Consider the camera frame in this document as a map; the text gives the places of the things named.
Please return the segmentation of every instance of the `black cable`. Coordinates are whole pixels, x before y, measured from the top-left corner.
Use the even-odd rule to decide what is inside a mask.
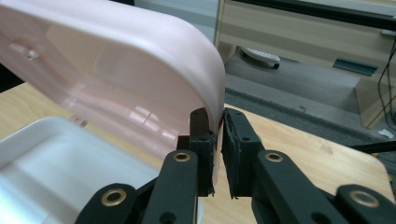
[[[389,88],[390,117],[391,117],[391,119],[393,120],[393,122],[396,124],[395,115],[392,113],[392,106],[391,106],[392,97],[391,97],[391,86],[390,86],[390,75],[389,75],[389,65],[390,65],[390,61],[391,61],[392,58],[393,58],[393,55],[394,55],[395,52],[396,52],[396,48],[395,48],[395,47],[396,47],[396,36],[395,36],[395,38],[394,38],[394,40],[393,40],[392,48],[390,49],[390,55],[389,55],[389,59],[388,59],[387,65],[385,66],[384,70],[382,71],[381,77],[379,78],[378,83],[377,83],[378,95],[379,95],[379,99],[381,100],[382,111],[384,112],[385,122],[387,123],[387,125],[388,125],[393,131],[396,131],[396,129],[393,128],[393,127],[390,125],[389,121],[388,121],[388,116],[387,116],[387,113],[386,113],[386,107],[385,107],[384,99],[382,98],[382,94],[381,94],[381,80],[382,80],[383,76],[385,75],[385,72],[388,71],[387,74],[388,74],[388,88]]]

